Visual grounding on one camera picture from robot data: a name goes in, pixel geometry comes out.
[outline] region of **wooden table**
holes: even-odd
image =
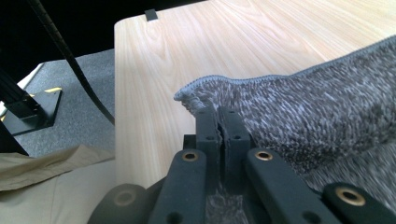
[[[396,3],[214,0],[115,26],[117,179],[148,187],[194,133],[173,96],[198,77],[290,75],[396,34]]]

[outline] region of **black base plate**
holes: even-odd
[[[3,120],[4,125],[14,136],[53,126],[61,95],[62,90],[42,91],[34,94],[33,98],[41,105],[46,116],[33,116],[26,119],[19,119],[8,110]]]

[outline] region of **gray towel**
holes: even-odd
[[[396,36],[291,76],[202,77],[175,100],[234,109],[311,188],[344,181],[396,211]]]

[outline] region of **gray cloth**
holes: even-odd
[[[312,188],[343,180],[396,211],[396,36],[291,76],[202,77],[175,100],[234,109]]]

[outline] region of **yellow tape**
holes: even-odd
[[[53,91],[61,91],[61,90],[62,90],[62,88],[60,88],[60,87],[55,87],[55,88],[46,90],[45,92],[53,92]]]

